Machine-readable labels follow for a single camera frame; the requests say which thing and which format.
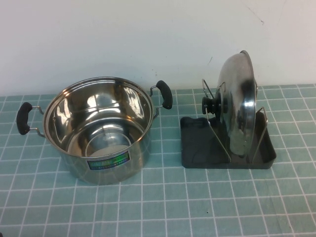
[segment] pot rim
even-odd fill
[[[122,83],[127,83],[135,88],[137,88],[143,95],[144,97],[146,97],[146,99],[148,100],[149,102],[149,105],[150,105],[150,110],[151,110],[151,113],[150,113],[150,120],[147,124],[147,127],[145,129],[145,131],[142,133],[142,135],[135,141],[133,142],[131,145],[129,145],[128,147],[126,147],[125,149],[121,150],[121,151],[118,151],[118,152],[115,152],[115,153],[111,153],[111,154],[108,154],[108,155],[105,155],[105,156],[97,156],[97,157],[83,157],[83,156],[76,156],[76,155],[73,155],[73,154],[70,154],[68,152],[66,152],[65,150],[61,149],[59,146],[56,145],[56,143],[53,141],[53,139],[51,138],[50,136],[50,133],[49,133],[49,129],[48,129],[48,115],[51,114],[53,108],[55,108],[59,102],[65,98],[69,93],[71,93],[72,91],[75,91],[83,86],[87,86],[89,85],[90,83],[93,83],[93,82],[98,82],[98,81],[121,81]],[[83,158],[83,159],[86,159],[86,160],[99,160],[99,159],[110,159],[110,158],[113,158],[113,157],[116,157],[116,156],[119,156],[125,152],[127,152],[128,150],[130,150],[130,148],[137,142],[139,142],[140,140],[142,140],[142,138],[148,133],[148,131],[151,129],[151,126],[152,126],[152,123],[153,123],[153,120],[154,120],[154,104],[153,104],[153,101],[151,99],[151,96],[148,95],[148,93],[138,84],[130,81],[130,80],[127,80],[127,79],[123,79],[123,78],[118,78],[118,77],[94,77],[94,78],[89,78],[89,79],[84,79],[84,80],[81,80],[81,81],[78,81],[74,84],[71,84],[70,86],[66,87],[65,89],[63,89],[60,93],[58,93],[53,99],[52,101],[48,104],[45,112],[44,112],[44,116],[43,116],[43,127],[44,127],[44,135],[45,135],[45,138],[50,142],[50,144],[56,148],[58,151],[64,153],[65,155],[68,155],[68,156],[72,156],[72,157],[76,157],[76,158]]]

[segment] pot handle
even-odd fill
[[[27,134],[30,130],[36,130],[38,135],[41,137],[45,137],[43,134],[40,133],[39,129],[36,128],[30,128],[28,125],[28,120],[29,120],[29,112],[33,108],[38,108],[39,112],[43,115],[43,111],[41,110],[40,106],[32,106],[28,102],[24,102],[22,106],[20,107],[18,114],[16,116],[16,125],[18,127],[18,131],[21,135]]]
[[[173,98],[172,98],[172,93],[171,93],[170,87],[164,81],[160,80],[157,82],[156,85],[154,85],[150,88],[150,96],[153,95],[153,89],[156,87],[160,90],[161,95],[163,97],[162,106],[165,109],[170,110],[172,108],[172,104],[173,104]]]

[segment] lid holder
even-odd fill
[[[224,150],[225,153],[227,154],[227,157],[228,157],[229,163],[230,163],[230,162],[232,162],[232,157],[231,157],[231,155],[230,155],[231,152],[228,151],[228,150],[225,148],[225,146],[223,145],[223,143],[222,143],[221,140],[219,139],[218,135],[217,135],[216,132],[214,131],[213,127],[211,126],[211,123],[210,123],[210,121],[209,121],[210,118],[209,118],[209,116],[208,116],[208,113],[212,113],[212,114],[216,113],[216,109],[215,109],[215,108],[220,108],[221,105],[219,104],[219,105],[216,106],[216,103],[217,103],[218,100],[216,100],[216,97],[214,98],[214,96],[213,96],[211,90],[209,89],[209,87],[208,87],[208,85],[207,85],[207,83],[206,83],[206,81],[205,81],[204,79],[202,80],[202,85],[203,85],[204,93],[205,93],[205,95],[206,95],[206,97],[203,97],[203,99],[202,99],[202,112],[203,112],[203,114],[206,115],[208,125],[209,125],[211,131],[213,132],[213,134],[215,135],[217,141],[220,143],[221,147],[223,148],[223,150]],[[209,99],[209,98],[208,98],[207,93],[206,93],[206,91],[205,91],[205,86],[207,87],[207,89],[208,89],[208,91],[210,92],[210,94],[211,94],[211,96],[212,96],[213,99]],[[248,161],[250,164],[253,163],[254,158],[256,157],[256,155],[257,155],[257,153],[258,153],[260,144],[261,144],[261,142],[262,142],[262,140],[263,140],[264,134],[265,134],[265,132],[266,132],[266,130],[267,130],[267,126],[268,126],[268,118],[267,118],[267,114],[266,114],[265,108],[264,108],[264,107],[261,107],[261,108],[257,111],[257,113],[258,113],[258,112],[261,112],[261,110],[263,110],[264,119],[265,119],[265,125],[264,125],[264,129],[263,129],[263,131],[262,131],[262,134],[261,134],[261,136],[260,136],[259,142],[258,142],[258,144],[257,144],[257,147],[256,147],[256,150],[255,150],[254,155],[253,155],[252,157],[249,157],[249,154],[246,154],[246,159],[247,159],[247,161]]]

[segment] green label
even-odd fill
[[[88,161],[91,170],[109,169],[129,161],[129,153],[125,152],[117,157],[104,160]]]

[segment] white wall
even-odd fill
[[[259,85],[315,83],[315,12],[316,0],[3,0],[0,94],[98,76],[216,86],[243,49]]]

